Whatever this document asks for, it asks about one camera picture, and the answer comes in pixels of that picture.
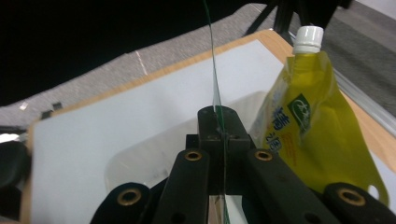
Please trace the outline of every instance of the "yellow drink pouch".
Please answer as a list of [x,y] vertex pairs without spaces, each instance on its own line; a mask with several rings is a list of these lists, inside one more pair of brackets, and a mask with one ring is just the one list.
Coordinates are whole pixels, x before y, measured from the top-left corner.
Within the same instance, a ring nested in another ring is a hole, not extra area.
[[325,52],[289,57],[253,124],[257,147],[279,153],[318,192],[337,182],[386,188],[364,143],[356,117],[338,89]]

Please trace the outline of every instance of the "yellow pouch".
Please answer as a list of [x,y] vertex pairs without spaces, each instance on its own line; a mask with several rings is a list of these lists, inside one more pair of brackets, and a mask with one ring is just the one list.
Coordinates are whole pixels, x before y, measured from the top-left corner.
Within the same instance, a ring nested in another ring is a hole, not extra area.
[[257,147],[277,151],[311,189],[331,183],[388,193],[361,135],[356,117],[338,89],[327,54],[289,57],[253,124]]

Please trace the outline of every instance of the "wooden table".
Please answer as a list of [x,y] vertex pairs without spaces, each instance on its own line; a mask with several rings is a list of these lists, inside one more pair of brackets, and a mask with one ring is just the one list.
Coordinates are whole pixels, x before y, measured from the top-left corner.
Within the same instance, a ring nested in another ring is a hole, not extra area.
[[[227,51],[228,49],[233,49],[240,45],[251,42],[255,39],[259,40],[265,47],[267,47],[282,63],[286,61],[287,57],[291,56],[292,47],[286,41],[284,41],[277,33],[270,30],[261,31],[256,34],[235,40],[234,42],[231,42],[224,46],[218,47],[216,48],[216,53],[217,54],[222,53],[224,51]],[[141,77],[138,80],[126,83],[124,85],[117,87],[116,89],[102,93],[91,99],[80,102],[76,105],[72,105],[67,108],[55,111],[51,115],[57,116],[62,113],[66,113],[74,109],[80,108],[82,106],[93,104],[95,102],[106,99],[107,97],[112,96],[114,94],[118,94],[120,92],[127,91],[131,88],[144,85],[145,83],[153,79],[166,76],[178,69],[206,60],[211,56],[212,54],[210,51],[199,54],[193,58],[165,67],[164,69],[159,70],[146,77]],[[365,111],[363,111],[358,105],[356,105],[352,100],[350,100],[347,96],[346,99],[351,105],[352,109],[354,110],[358,118],[359,124],[361,126],[361,131],[368,145],[368,148],[370,148],[375,153],[375,155],[377,155],[391,170],[396,172],[396,163],[392,163],[392,161],[396,161],[396,151],[392,150],[393,147],[396,146],[396,139],[390,133],[388,133],[380,124],[378,124],[374,119],[372,119]],[[33,143],[32,143],[32,139],[33,139],[32,135],[34,134],[33,126],[34,124],[31,125],[31,128],[29,130],[30,139],[28,141],[28,148],[30,152],[32,152],[32,147],[33,147]],[[30,204],[31,204],[31,180],[29,179],[26,183],[22,198],[22,209],[21,209],[22,223],[29,223],[30,211],[31,211]]]

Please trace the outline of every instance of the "floor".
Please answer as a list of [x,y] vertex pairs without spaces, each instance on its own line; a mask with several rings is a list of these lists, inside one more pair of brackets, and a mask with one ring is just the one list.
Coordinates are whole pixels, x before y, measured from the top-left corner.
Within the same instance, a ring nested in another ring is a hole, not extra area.
[[[249,4],[232,16],[213,24],[216,46],[243,35],[264,5]],[[260,29],[269,29],[275,13]],[[299,27],[293,18],[290,31]],[[359,89],[393,116],[396,115],[396,21],[359,2],[349,9],[339,8],[326,29],[322,48],[333,66]],[[83,76],[12,105],[0,107],[0,125],[27,126],[52,109],[52,104],[73,105],[111,90],[122,83],[146,76],[167,65],[210,49],[208,27],[186,33],[162,43],[121,55]]]

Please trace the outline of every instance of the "green logo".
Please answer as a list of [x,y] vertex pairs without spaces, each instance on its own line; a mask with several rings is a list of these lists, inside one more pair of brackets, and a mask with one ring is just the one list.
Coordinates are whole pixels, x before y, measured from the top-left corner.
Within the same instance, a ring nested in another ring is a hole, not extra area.
[[311,108],[305,97],[300,94],[288,104],[288,108],[294,119],[300,126],[300,133],[305,133],[310,128]]

